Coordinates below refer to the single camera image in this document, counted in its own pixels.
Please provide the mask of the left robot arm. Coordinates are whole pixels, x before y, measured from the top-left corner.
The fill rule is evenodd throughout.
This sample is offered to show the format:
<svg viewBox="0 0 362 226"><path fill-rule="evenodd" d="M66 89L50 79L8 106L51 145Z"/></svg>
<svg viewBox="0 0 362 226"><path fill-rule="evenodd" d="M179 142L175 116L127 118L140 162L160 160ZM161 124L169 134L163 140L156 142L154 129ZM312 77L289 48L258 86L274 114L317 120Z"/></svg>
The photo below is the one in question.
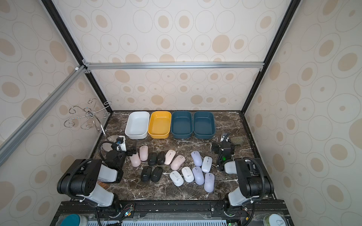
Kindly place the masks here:
<svg viewBox="0 0 362 226"><path fill-rule="evenodd" d="M125 152L109 151L101 159L76 159L59 179L57 192L80 202L88 201L96 207L120 211L118 196L107 191L98 182L119 183L123 177Z"/></svg>

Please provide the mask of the purple mouse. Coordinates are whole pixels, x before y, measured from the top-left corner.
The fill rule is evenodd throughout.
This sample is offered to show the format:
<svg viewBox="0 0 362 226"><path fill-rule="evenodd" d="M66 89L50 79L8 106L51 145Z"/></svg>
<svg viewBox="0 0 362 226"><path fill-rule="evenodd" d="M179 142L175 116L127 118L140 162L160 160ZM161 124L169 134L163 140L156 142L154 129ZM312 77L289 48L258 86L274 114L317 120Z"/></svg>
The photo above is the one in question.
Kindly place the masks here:
<svg viewBox="0 0 362 226"><path fill-rule="evenodd" d="M203 171L200 167L196 166L192 168L194 180L197 185L203 185L205 182Z"/></svg>
<svg viewBox="0 0 362 226"><path fill-rule="evenodd" d="M195 164L195 166L197 167L201 167L203 164L203 159L199 153L199 151L193 151L191 152L191 157L193 159L193 162Z"/></svg>
<svg viewBox="0 0 362 226"><path fill-rule="evenodd" d="M215 176L212 173L205 174L204 190L207 193L212 193L215 189Z"/></svg>

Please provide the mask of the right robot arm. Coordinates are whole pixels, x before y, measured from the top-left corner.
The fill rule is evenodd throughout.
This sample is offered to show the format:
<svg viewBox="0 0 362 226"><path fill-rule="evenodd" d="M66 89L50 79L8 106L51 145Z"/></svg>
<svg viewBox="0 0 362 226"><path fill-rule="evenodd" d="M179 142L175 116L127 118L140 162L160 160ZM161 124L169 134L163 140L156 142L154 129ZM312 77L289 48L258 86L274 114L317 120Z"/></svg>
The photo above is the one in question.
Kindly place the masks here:
<svg viewBox="0 0 362 226"><path fill-rule="evenodd" d="M225 196L225 210L245 206L274 193L273 182L260 158L232 159L235 145L227 140L213 143L211 150L218 155L216 163L219 171L237 175L239 186Z"/></svg>

